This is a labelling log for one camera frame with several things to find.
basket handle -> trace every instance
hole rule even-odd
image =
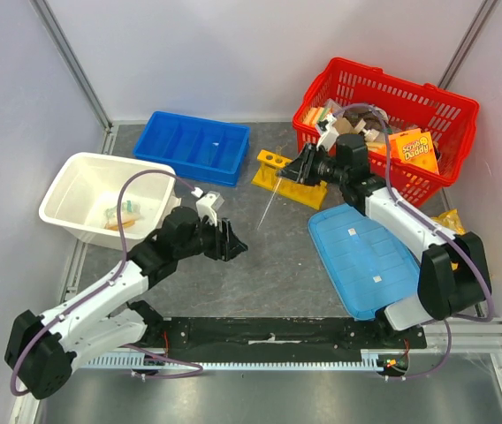
[[[434,86],[433,84],[430,84],[429,82],[426,82],[423,87],[426,89],[426,90],[429,90],[429,91],[438,91],[439,88],[437,88],[436,86]]]
[[[377,68],[376,66],[368,66],[368,68],[369,68],[372,72],[374,72],[374,73],[376,73],[376,74],[378,74],[378,75],[382,75],[382,74],[383,74],[383,68]]]

black mounting plate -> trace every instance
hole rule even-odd
[[[353,318],[171,318],[162,322],[169,355],[192,362],[334,362],[358,361],[361,349],[425,349],[423,329],[382,339],[374,322]],[[273,338],[299,343],[252,343]],[[164,347],[162,337],[142,340]]]

wire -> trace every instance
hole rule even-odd
[[[168,375],[144,375],[140,374],[136,371],[132,371],[132,375],[136,377],[141,377],[141,378],[150,378],[152,380],[172,380],[175,378],[187,378],[187,377],[193,377],[195,375],[201,374],[204,371],[204,367],[200,364],[194,364],[193,362],[185,362],[183,360],[173,360],[171,358],[166,358],[161,355],[157,355],[156,353],[150,352],[146,349],[134,346],[132,344],[124,344],[122,347],[128,347],[130,349],[134,349],[137,352],[145,353],[146,355],[150,356],[151,358],[155,360],[160,360],[161,362],[166,362],[169,364],[177,364],[177,365],[182,365],[184,367],[192,367],[196,368],[195,371],[188,371],[186,373],[181,373],[181,374],[168,374]]]
[[[166,331],[163,331],[163,338],[164,338],[164,356],[169,356],[169,338],[166,335]]]
[[[380,112],[378,111],[377,108],[374,106],[367,104],[367,103],[351,103],[348,104],[347,106],[343,107],[341,110],[336,112],[334,116],[339,117],[340,115],[343,115],[343,113],[346,110],[349,110],[351,108],[356,108],[356,107],[365,107],[368,108],[373,115],[378,119],[379,124],[383,127],[386,128],[384,124],[384,120]],[[442,232],[440,229],[436,227],[435,224],[430,223],[428,220],[428,217],[424,215],[420,210],[417,208],[412,207],[406,201],[400,196],[397,196],[397,194],[394,192],[391,186],[391,142],[389,141],[389,134],[387,131],[383,131],[384,134],[384,143],[386,144],[386,168],[384,170],[384,180],[386,182],[386,188],[389,192],[389,195],[391,198],[394,200],[395,204],[403,209],[406,210],[406,212],[411,215],[413,218],[415,218],[417,221],[419,221],[422,225],[427,227],[429,230],[431,230],[434,234],[437,234],[438,237],[440,237],[443,241],[445,241],[459,256],[463,261],[468,265],[469,269],[471,269],[471,272],[473,272],[473,275],[477,279],[479,285],[481,286],[481,289],[483,290],[483,295],[485,300],[487,301],[487,315],[484,317],[477,317],[477,316],[470,316],[470,315],[465,315],[465,314],[455,314],[454,316],[458,318],[462,318],[465,320],[469,321],[474,321],[474,322],[490,322],[492,321],[492,318],[494,317],[494,303],[492,300],[491,292],[489,291],[489,286],[487,285],[486,281],[483,278],[483,275],[481,274],[481,271],[479,268],[473,263],[471,258],[461,249],[448,235],[446,235],[444,232]],[[447,362],[447,358],[449,357],[449,353],[452,349],[452,332],[449,326],[449,323],[447,320],[444,320],[445,324],[445,329],[447,331],[447,348],[445,349],[445,354],[442,357],[442,359],[438,362],[438,364],[433,367],[430,371],[425,372],[425,373],[419,373],[415,375],[408,375],[408,376],[403,376],[403,377],[389,377],[392,379],[401,379],[401,380],[412,380],[414,378],[418,377],[423,377],[425,375],[430,375],[432,373],[437,372],[439,369],[441,369],[445,363]]]
[[[406,367],[406,369],[402,369],[402,368],[396,367],[394,365],[391,365],[390,368],[392,368],[395,371],[398,371],[399,373],[402,373],[403,375],[405,375],[408,372],[408,370],[410,369],[410,356],[407,355],[407,367]]]
[[[404,339],[404,346],[406,350],[404,351],[404,354],[400,357],[401,359],[407,358],[408,354],[410,353],[410,341],[407,338]]]
[[[23,365],[23,362],[25,361],[27,355],[29,352],[31,352],[31,349],[37,344],[37,342],[45,335],[47,332],[52,329],[55,325],[58,323],[62,322],[65,317],[71,313],[74,309],[77,307],[80,307],[81,305],[84,305],[84,303],[88,302],[90,299],[92,299],[94,296],[96,296],[98,293],[103,292],[105,289],[111,286],[111,283],[115,281],[116,279],[119,278],[123,270],[126,268],[127,264],[127,242],[126,242],[126,233],[124,232],[124,227],[123,223],[121,220],[121,203],[124,198],[124,194],[126,193],[126,188],[138,177],[146,174],[164,174],[168,177],[175,178],[178,182],[183,184],[184,186],[188,187],[191,191],[195,190],[195,187],[187,183],[183,178],[179,177],[176,174],[173,174],[172,172],[169,172],[167,170],[142,170],[141,172],[137,172],[134,174],[132,177],[130,177],[124,185],[121,187],[121,190],[119,191],[119,196],[118,196],[118,230],[119,230],[119,239],[121,240],[121,248],[122,248],[122,255],[121,255],[121,262],[119,263],[118,269],[116,270],[115,274],[108,279],[104,284],[101,286],[97,287],[95,290],[90,292],[89,294],[85,295],[83,298],[79,299],[76,301],[76,303],[71,304],[69,307],[67,307],[63,312],[61,312],[59,315],[57,315],[55,318],[53,318],[49,323],[47,323],[42,329],[40,329],[37,334],[34,335],[34,337],[27,343],[23,351],[18,357],[18,360],[15,362],[15,365],[13,366],[13,371],[11,372],[11,378],[10,378],[10,390],[13,396],[24,396],[27,393],[29,393],[29,389],[26,390],[18,390],[17,387],[17,380],[18,380],[18,375],[19,371],[21,370],[21,366]]]

item in basket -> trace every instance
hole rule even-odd
[[[367,146],[371,150],[376,150],[385,144],[384,132],[381,132],[376,128],[368,129],[367,123],[364,119],[361,119],[359,123],[357,123],[353,129],[353,133],[362,135],[367,143]]]
[[[339,104],[332,99],[328,99],[323,107],[310,108],[306,117],[302,120],[302,123],[308,126],[316,126],[316,124],[324,119],[328,113],[333,113],[340,108],[341,106],[339,106]]]
[[[339,117],[336,122],[333,123],[333,127],[336,129],[339,135],[341,134],[351,134],[354,131],[354,126],[345,117]]]
[[[103,228],[106,230],[118,230],[118,207],[108,208],[104,211],[106,224]],[[141,219],[141,205],[134,201],[121,202],[121,223],[124,228],[135,225],[135,222]]]
[[[398,132],[389,137],[389,142],[391,143],[391,157],[396,157],[403,163],[410,163],[424,170],[439,173],[434,143],[429,132],[422,132],[420,128]],[[386,146],[379,148],[377,153],[386,155]]]
[[[380,114],[381,117],[383,118],[384,124],[388,125],[389,123],[389,116],[386,114],[384,110],[377,106],[373,106]],[[358,108],[351,108],[345,111],[343,114],[343,117],[347,118],[347,120],[353,125],[354,127],[358,126],[361,121],[364,122],[360,128],[364,128],[365,130],[377,130],[377,131],[384,131],[385,128],[381,126],[381,123],[379,122],[378,118],[373,114],[373,112],[369,108],[365,107],[358,107]]]
[[[443,225],[445,228],[449,228],[457,232],[460,235],[466,233],[465,228],[463,228],[463,224],[461,223],[460,216],[457,213],[457,209],[448,210],[444,212],[442,215],[438,217],[432,217],[434,221]]]
[[[417,129],[418,128],[418,125],[410,125],[409,127],[407,127],[406,129],[402,130],[400,128],[398,128],[397,126],[389,126],[389,137],[392,135],[392,134],[396,134],[396,133],[402,133],[402,132],[405,132],[405,131],[409,131],[409,130],[414,130],[414,129]],[[441,156],[441,153],[439,152],[439,145],[437,143],[437,141],[433,140],[432,141],[433,144],[434,144],[434,153],[436,155],[436,159],[439,161],[439,157]]]

orange package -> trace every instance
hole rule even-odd
[[[429,132],[422,132],[420,128],[397,132],[389,136],[389,141],[391,142],[391,157],[396,157],[403,163],[410,163],[430,172],[439,173]],[[382,146],[377,153],[386,155],[386,146]]]

